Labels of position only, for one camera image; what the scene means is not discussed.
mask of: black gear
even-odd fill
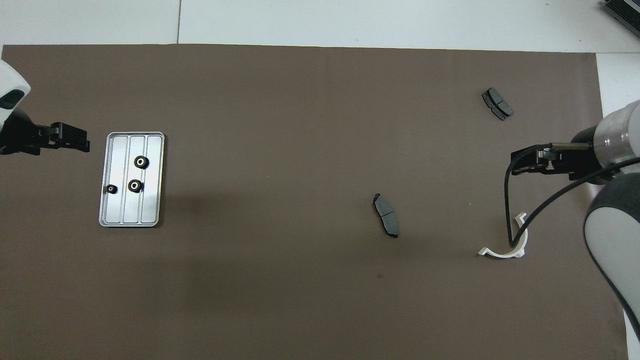
[[[118,192],[118,187],[115,185],[107,185],[105,186],[104,190],[108,193],[117,193]]]
[[[146,169],[149,166],[149,159],[147,159],[146,157],[140,155],[140,156],[136,156],[136,159],[133,161],[133,164],[137,167],[137,168],[141,168],[141,169]]]
[[[140,191],[142,191],[142,186],[142,181],[131,180],[129,181],[129,185],[127,187],[129,188],[130,192],[139,193]]]

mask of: brown work surface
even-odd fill
[[[585,188],[508,251],[509,153],[601,116],[594,54],[6,46],[37,124],[0,159],[2,359],[625,359]],[[481,94],[515,110],[500,121]],[[166,136],[161,222],[98,224],[105,139]],[[513,214],[566,176],[512,179]],[[400,237],[372,206],[394,207]]]

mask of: metal tray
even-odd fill
[[[146,168],[136,158],[148,159]],[[106,227],[150,227],[158,223],[164,158],[164,134],[121,132],[107,136],[100,194],[100,225]],[[139,180],[141,190],[129,183]]]

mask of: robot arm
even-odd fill
[[[512,153],[511,174],[568,174],[579,184],[580,178],[602,173],[589,180],[605,186],[587,212],[584,239],[640,338],[640,101],[609,114],[570,143],[549,145]],[[619,169],[604,172],[611,167]]]
[[[31,91],[27,81],[0,60],[0,154],[26,152],[40,155],[41,148],[66,147],[89,152],[86,131],[62,122],[50,126],[34,124],[18,104]]]

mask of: wire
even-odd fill
[[[516,166],[518,161],[522,160],[527,155],[531,155],[536,151],[543,150],[551,147],[550,143],[547,144],[539,144],[533,145],[523,149],[518,155],[516,155],[513,159],[511,159],[511,163],[509,167],[507,167],[507,172],[504,174],[504,213],[507,219],[507,234],[509,235],[509,245],[511,247],[515,247],[518,242],[511,240],[511,236],[513,233],[511,232],[511,212],[509,210],[509,176],[511,175],[511,171]]]
[[[524,233],[524,231],[527,229],[527,227],[529,226],[529,224],[533,221],[533,219],[536,218],[536,216],[538,216],[538,214],[540,213],[540,211],[544,210],[549,204],[551,204],[552,202],[554,202],[557,198],[559,198],[560,196],[566,194],[567,192],[569,192],[570,190],[590,181],[595,179],[596,177],[602,175],[602,174],[606,174],[608,172],[612,172],[615,170],[618,170],[620,168],[623,167],[627,167],[629,165],[633,165],[633,164],[638,164],[640,163],[640,157],[637,158],[632,158],[629,160],[625,160],[625,161],[621,161],[619,163],[615,163],[613,165],[610,165],[608,167],[605,168],[601,168],[598,171],[594,171],[592,173],[590,173],[589,175],[583,176],[580,179],[572,182],[571,184],[565,186],[564,188],[558,190],[555,194],[551,195],[547,200],[545,200],[542,204],[540,204],[540,206],[538,206],[532,213],[531,215],[529,215],[529,217],[527,217],[527,220],[524,222],[524,224],[522,224],[522,227],[520,228],[520,230],[518,230],[518,232],[516,233],[515,238],[513,239],[513,246],[518,245],[518,242],[520,241],[520,237],[522,236],[522,234]]]

